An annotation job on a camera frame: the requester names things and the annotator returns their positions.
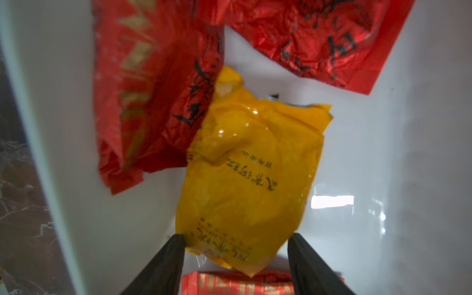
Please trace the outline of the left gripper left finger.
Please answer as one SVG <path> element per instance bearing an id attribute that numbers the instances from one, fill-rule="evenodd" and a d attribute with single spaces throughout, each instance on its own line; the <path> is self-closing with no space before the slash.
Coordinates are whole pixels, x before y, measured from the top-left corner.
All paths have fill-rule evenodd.
<path id="1" fill-rule="evenodd" d="M 185 241 L 175 234 L 121 295 L 177 295 L 184 264 Z"/>

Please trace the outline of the white plastic storage box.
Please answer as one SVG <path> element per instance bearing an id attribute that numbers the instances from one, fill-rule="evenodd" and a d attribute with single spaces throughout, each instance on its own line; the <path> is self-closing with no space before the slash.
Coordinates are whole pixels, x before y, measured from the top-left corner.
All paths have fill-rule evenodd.
<path id="1" fill-rule="evenodd" d="M 88 1 L 2 1 L 1 43 L 75 291 L 117 295 L 163 245 L 185 176 L 98 174 Z M 358 295 L 472 292 L 472 4 L 416 1 L 369 96 L 302 79 L 225 30 L 258 97 L 331 105 L 299 233 Z"/>

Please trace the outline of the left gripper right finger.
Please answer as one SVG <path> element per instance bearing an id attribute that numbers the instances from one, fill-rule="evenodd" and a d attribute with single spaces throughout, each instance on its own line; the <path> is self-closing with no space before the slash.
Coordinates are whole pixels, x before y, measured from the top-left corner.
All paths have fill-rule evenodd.
<path id="1" fill-rule="evenodd" d="M 296 295 L 354 295 L 299 233 L 288 240 L 288 260 Z"/>

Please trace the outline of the orange tea bag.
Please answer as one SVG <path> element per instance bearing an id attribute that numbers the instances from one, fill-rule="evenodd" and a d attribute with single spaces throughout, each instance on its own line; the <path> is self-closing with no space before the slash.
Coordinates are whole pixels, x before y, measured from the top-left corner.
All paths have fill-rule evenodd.
<path id="1" fill-rule="evenodd" d="M 186 249 L 249 277 L 266 268 L 301 223 L 330 110 L 256 98 L 225 66 L 188 149 L 175 221 Z"/>

